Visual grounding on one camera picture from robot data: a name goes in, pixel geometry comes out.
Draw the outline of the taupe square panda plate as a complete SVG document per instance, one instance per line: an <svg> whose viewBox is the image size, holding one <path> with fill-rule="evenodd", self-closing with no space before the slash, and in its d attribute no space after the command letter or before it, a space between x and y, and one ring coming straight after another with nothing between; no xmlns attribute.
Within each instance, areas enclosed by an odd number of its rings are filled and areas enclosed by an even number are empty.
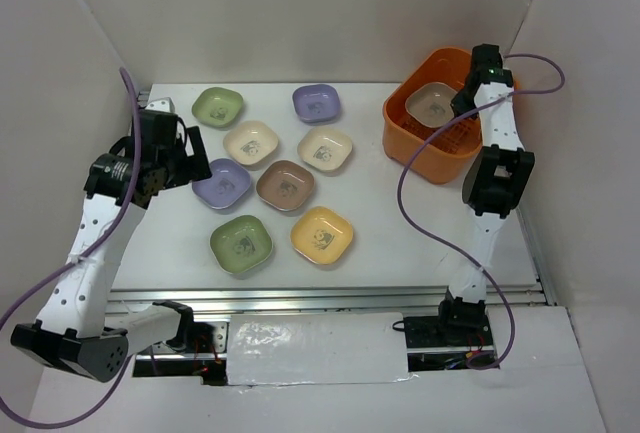
<svg viewBox="0 0 640 433"><path fill-rule="evenodd" d="M440 128L455 118L451 107L455 95L456 91L444 83L428 83L407 98L405 108L421 125Z"/></svg>

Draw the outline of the green plate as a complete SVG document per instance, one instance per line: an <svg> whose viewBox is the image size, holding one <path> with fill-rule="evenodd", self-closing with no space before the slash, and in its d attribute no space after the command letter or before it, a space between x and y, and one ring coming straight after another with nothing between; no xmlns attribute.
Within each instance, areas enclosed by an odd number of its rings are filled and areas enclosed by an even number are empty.
<svg viewBox="0 0 640 433"><path fill-rule="evenodd" d="M234 122L244 107L244 98L234 90L223 87L205 89L191 107L192 115L200 123L213 128L226 128Z"/></svg>
<svg viewBox="0 0 640 433"><path fill-rule="evenodd" d="M225 272L240 275L266 261L274 243L259 218L241 215L216 228L210 235L209 246Z"/></svg>

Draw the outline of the yellow square panda plate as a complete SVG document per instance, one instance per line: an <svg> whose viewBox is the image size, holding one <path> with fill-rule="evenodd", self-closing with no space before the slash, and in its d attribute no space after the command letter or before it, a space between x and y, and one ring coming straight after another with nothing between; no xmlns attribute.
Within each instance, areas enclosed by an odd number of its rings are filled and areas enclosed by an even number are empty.
<svg viewBox="0 0 640 433"><path fill-rule="evenodd" d="M304 213L290 231L294 250L317 265L336 263L353 238L352 224L323 206L313 207Z"/></svg>

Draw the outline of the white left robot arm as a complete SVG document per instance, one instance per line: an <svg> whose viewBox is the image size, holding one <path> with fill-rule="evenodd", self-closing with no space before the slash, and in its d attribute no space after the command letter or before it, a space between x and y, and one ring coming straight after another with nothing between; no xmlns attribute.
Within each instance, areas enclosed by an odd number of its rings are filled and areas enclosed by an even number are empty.
<svg viewBox="0 0 640 433"><path fill-rule="evenodd" d="M51 296L33 323L15 326L10 342L35 361L102 383L127 358L164 342L176 352L196 343L190 307L152 303L118 320L106 317L125 250L153 197L208 179L200 130L175 113L139 110L130 135L89 169L78 233Z"/></svg>

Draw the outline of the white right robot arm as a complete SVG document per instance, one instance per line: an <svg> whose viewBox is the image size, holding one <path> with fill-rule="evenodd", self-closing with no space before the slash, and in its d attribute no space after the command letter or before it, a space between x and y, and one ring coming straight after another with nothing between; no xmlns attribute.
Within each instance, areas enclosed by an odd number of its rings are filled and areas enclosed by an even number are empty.
<svg viewBox="0 0 640 433"><path fill-rule="evenodd" d="M491 265L498 233L518 205L535 163L516 131L514 86L499 47L481 44L472 49L464 86L451 101L457 117L478 110L482 147L462 187L462 200L473 220L471 259L448 286L435 321L436 334L446 344L474 338L484 327L484 270Z"/></svg>

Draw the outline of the purple plate left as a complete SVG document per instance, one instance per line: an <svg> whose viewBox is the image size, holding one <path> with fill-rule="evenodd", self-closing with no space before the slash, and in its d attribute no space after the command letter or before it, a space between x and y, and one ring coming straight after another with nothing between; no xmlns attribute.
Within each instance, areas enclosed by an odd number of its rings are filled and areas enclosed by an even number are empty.
<svg viewBox="0 0 640 433"><path fill-rule="evenodd" d="M229 158L218 158L209 164L211 176L194 182L193 193L215 210L227 209L238 202L250 189L250 173Z"/></svg>

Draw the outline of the purple plate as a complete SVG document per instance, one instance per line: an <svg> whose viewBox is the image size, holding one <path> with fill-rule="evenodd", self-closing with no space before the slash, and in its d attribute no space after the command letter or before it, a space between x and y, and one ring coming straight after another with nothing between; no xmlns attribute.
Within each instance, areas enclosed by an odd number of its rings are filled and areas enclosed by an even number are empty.
<svg viewBox="0 0 640 433"><path fill-rule="evenodd" d="M337 90L328 84L311 84L297 88L292 94L297 117L315 124L336 120L342 113Z"/></svg>
<svg viewBox="0 0 640 433"><path fill-rule="evenodd" d="M238 202L250 189L250 173L229 158L218 158L209 164L211 176L194 182L193 193L215 210L227 209Z"/></svg>

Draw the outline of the cream plate left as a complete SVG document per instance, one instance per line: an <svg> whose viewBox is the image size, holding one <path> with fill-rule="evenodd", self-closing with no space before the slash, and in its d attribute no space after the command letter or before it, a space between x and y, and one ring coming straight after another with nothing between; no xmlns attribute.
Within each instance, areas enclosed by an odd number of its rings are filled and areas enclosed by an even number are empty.
<svg viewBox="0 0 640 433"><path fill-rule="evenodd" d="M264 122L244 121L230 130L223 147L236 163L250 170L262 168L279 147L279 137Z"/></svg>

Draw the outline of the cream plate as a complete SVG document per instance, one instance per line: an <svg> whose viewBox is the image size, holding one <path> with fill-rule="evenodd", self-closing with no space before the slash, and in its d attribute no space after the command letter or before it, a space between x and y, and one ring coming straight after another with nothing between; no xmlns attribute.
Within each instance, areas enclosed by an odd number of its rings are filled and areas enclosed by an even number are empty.
<svg viewBox="0 0 640 433"><path fill-rule="evenodd" d="M262 168L279 147L279 137L264 122L244 121L230 130L223 147L236 163L250 170Z"/></svg>
<svg viewBox="0 0 640 433"><path fill-rule="evenodd" d="M297 146L299 157L309 166L324 173L338 171L352 151L352 139L330 126L310 129Z"/></svg>

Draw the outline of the brown plate centre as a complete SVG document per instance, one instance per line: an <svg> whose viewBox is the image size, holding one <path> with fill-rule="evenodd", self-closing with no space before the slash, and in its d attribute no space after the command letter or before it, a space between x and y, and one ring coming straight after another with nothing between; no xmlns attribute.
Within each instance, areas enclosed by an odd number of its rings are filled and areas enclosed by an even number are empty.
<svg viewBox="0 0 640 433"><path fill-rule="evenodd" d="M313 174L289 160L272 163L256 183L256 192L260 199L283 212L291 212L302 207L314 189Z"/></svg>

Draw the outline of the purple plate far centre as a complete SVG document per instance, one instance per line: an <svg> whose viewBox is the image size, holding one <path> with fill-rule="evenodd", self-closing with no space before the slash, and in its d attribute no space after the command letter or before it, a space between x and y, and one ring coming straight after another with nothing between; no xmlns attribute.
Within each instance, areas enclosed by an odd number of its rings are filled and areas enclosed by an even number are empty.
<svg viewBox="0 0 640 433"><path fill-rule="evenodd" d="M311 84L297 88L292 94L297 117L315 124L336 120L342 113L337 90L328 84Z"/></svg>

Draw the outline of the cream plate right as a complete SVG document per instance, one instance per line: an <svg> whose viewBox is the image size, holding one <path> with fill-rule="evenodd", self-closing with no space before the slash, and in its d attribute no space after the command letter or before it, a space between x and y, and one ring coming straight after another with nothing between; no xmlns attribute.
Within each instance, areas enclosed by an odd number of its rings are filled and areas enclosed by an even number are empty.
<svg viewBox="0 0 640 433"><path fill-rule="evenodd" d="M352 151L352 139L330 126L310 129L297 146L299 157L309 166L324 173L338 171Z"/></svg>

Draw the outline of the aluminium rail frame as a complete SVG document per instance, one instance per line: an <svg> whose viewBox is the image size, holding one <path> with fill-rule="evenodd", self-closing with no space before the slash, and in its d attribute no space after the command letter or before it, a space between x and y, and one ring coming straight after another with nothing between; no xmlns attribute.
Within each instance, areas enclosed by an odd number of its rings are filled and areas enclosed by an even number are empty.
<svg viewBox="0 0 640 433"><path fill-rule="evenodd" d="M306 209L323 206L347 219L354 238L332 265L296 252L290 231L303 210L279 211L247 192L215 210L190 187L162 192L132 237L110 294L108 312L139 311L173 300L200 319L227 313L430 311L460 267L471 259L473 220L460 185L433 185L404 173L382 147L384 101L391 83L340 83L338 130L353 151L334 173L316 173ZM269 232L271 256L240 275L217 263L211 233L241 215L259 218Z"/></svg>

